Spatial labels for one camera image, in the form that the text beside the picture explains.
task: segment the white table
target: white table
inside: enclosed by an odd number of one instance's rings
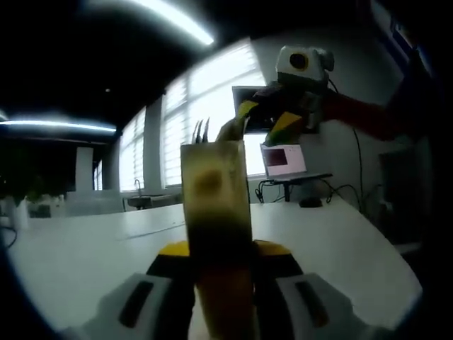
[[[394,328],[421,294],[395,248],[340,198],[322,208],[251,205],[253,237],[289,248],[305,273],[348,296],[355,314]],[[109,215],[31,220],[9,250],[25,291],[55,329],[94,317],[103,295],[145,273],[166,244],[185,239],[183,206]],[[161,230],[144,237],[128,234]]]

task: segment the cable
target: cable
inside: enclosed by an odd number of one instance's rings
[[[338,92],[337,86],[333,83],[332,79],[329,78],[329,79],[328,79],[328,82],[331,83],[331,85],[332,85],[333,88],[335,89],[335,92],[336,92],[337,94],[339,94],[340,92]]]
[[[14,239],[13,239],[13,241],[11,241],[11,243],[8,244],[8,245],[6,246],[7,249],[10,249],[10,248],[13,246],[13,244],[16,243],[16,240],[17,240],[17,230],[14,229],[14,228],[12,228],[12,227],[0,227],[0,228],[2,228],[2,229],[4,229],[4,230],[9,230],[10,232],[13,232],[13,233],[14,233]]]
[[[340,194],[339,190],[340,189],[343,189],[343,188],[351,188],[353,191],[354,191],[354,195],[355,195],[355,198],[357,199],[357,204],[358,204],[358,207],[359,207],[359,211],[360,213],[362,213],[362,203],[361,203],[361,200],[359,198],[359,195],[357,193],[357,190],[354,188],[354,186],[352,186],[351,184],[343,184],[342,186],[339,186],[337,188],[334,188],[332,187],[332,185],[327,182],[325,179],[322,179],[320,178],[321,181],[323,181],[331,190],[331,193],[330,195],[327,197],[326,199],[326,203],[329,204],[331,201],[332,201],[332,197],[333,197],[333,194],[336,193],[337,195],[339,195],[341,198],[342,195]]]
[[[360,200],[363,202],[363,165],[362,165],[362,150],[360,149],[359,136],[357,136],[357,131],[352,129],[355,136],[355,141],[357,143],[357,150],[359,152],[359,166],[360,166]]]
[[[273,200],[273,203],[277,202],[278,200],[281,199],[281,197],[280,197],[281,192],[282,192],[282,186],[278,186],[278,195],[277,195],[277,198]]]
[[[333,86],[333,88],[335,89],[335,92],[337,94],[339,94],[340,92],[338,92],[338,89],[337,89],[337,86],[333,83],[332,79],[328,79],[328,82],[331,83],[331,85]],[[359,136],[357,136],[357,131],[355,130],[355,128],[352,128],[352,131],[354,132],[354,137],[355,137],[355,141],[357,143],[357,150],[359,152],[359,166],[360,166],[360,204],[359,206],[361,207],[362,204],[363,204],[363,200],[364,200],[364,197],[363,197],[363,164],[362,164],[362,150],[360,148],[360,141],[359,141]]]
[[[274,184],[268,184],[268,183],[273,183],[273,180],[265,179],[264,181],[261,181],[260,183],[258,183],[258,187],[257,187],[257,189],[255,189],[256,198],[260,201],[260,203],[264,203],[263,187],[274,185]]]
[[[278,186],[278,195],[280,196],[280,185]],[[293,185],[291,185],[291,189],[289,190],[289,197],[291,198],[291,194],[292,194],[292,189],[294,188]],[[276,198],[275,200],[272,201],[272,203],[275,203],[275,202],[278,202],[279,200],[282,200],[283,198],[285,198],[284,196],[281,196],[281,197],[278,197]]]

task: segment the white wall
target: white wall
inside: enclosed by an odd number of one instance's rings
[[[331,78],[338,90],[347,96],[385,105],[402,80],[399,68],[385,49],[361,28],[311,28],[292,31],[254,40],[260,65],[266,81],[275,80],[275,63],[283,45],[319,46],[331,50],[335,55],[335,70]],[[144,182],[145,193],[179,193],[180,189],[164,190],[161,187],[160,170],[160,117],[161,99],[147,108],[144,129]],[[378,155],[404,146],[395,142],[380,142],[358,132],[363,158],[363,180],[365,192],[380,182]],[[327,167],[333,173],[334,186],[352,184],[359,189],[359,161],[355,138],[350,127],[331,121],[321,125],[320,135],[303,137],[305,148],[311,147],[312,155],[307,166],[322,170]],[[249,182],[251,202],[257,202],[254,190],[259,180]],[[278,188],[265,188],[266,201],[278,195]],[[292,200],[299,200],[300,188],[295,188]],[[344,196],[357,205],[352,193],[346,189]]]
[[[93,190],[93,149],[78,147],[76,156],[76,191]]]

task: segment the fluorescent light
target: fluorescent light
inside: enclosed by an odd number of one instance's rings
[[[0,120],[8,120],[6,113],[0,109]]]
[[[102,127],[96,125],[86,124],[74,124],[74,123],[63,123],[63,122],[51,122],[48,120],[7,120],[6,122],[0,122],[0,125],[39,125],[39,126],[52,126],[58,128],[76,128],[85,130],[96,130],[106,132],[116,132],[116,129],[110,127]]]
[[[205,45],[211,45],[214,39],[203,30],[194,20],[183,12],[161,0],[130,0],[143,5],[148,9],[158,13],[172,24],[191,34]]]

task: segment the window blinds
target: window blinds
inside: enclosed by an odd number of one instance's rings
[[[122,131],[120,141],[120,190],[137,190],[135,180],[140,181],[144,188],[143,179],[143,134],[146,108],[143,108]]]
[[[161,119],[161,172],[165,187],[181,183],[180,146],[190,141],[196,122],[210,118],[208,139],[214,141],[223,124],[235,115],[231,88],[264,85],[250,40],[243,40],[191,69],[167,88]],[[264,138],[265,135],[244,136],[249,176],[265,172],[259,148]]]

